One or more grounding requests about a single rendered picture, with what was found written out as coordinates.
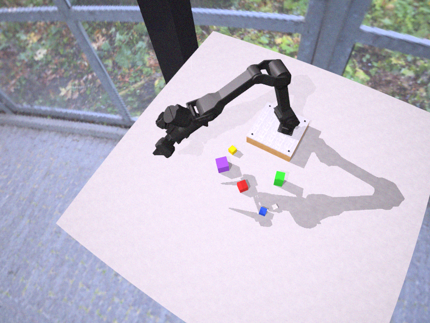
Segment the blue block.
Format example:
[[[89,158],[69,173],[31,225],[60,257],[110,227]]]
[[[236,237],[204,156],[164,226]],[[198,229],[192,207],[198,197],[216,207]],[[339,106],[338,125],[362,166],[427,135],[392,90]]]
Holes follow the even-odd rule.
[[[261,207],[261,209],[260,209],[260,211],[259,211],[259,215],[262,215],[262,216],[264,216],[264,217],[265,217],[266,212],[267,212],[267,209],[266,209],[266,208]]]

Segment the purple cube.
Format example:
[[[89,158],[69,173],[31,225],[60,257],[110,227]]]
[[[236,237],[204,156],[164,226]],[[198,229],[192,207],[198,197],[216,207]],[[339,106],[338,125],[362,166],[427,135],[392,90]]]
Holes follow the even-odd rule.
[[[219,173],[229,171],[229,165],[228,165],[228,161],[227,161],[226,156],[221,157],[221,158],[217,158],[215,160],[216,160],[216,164],[217,164],[217,168],[218,168]]]

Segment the red block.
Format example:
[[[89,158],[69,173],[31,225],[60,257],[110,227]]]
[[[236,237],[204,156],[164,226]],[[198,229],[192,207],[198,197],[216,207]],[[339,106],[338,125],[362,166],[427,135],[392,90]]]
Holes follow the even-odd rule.
[[[240,193],[248,190],[248,185],[247,185],[245,180],[237,182],[237,187],[238,187]]]

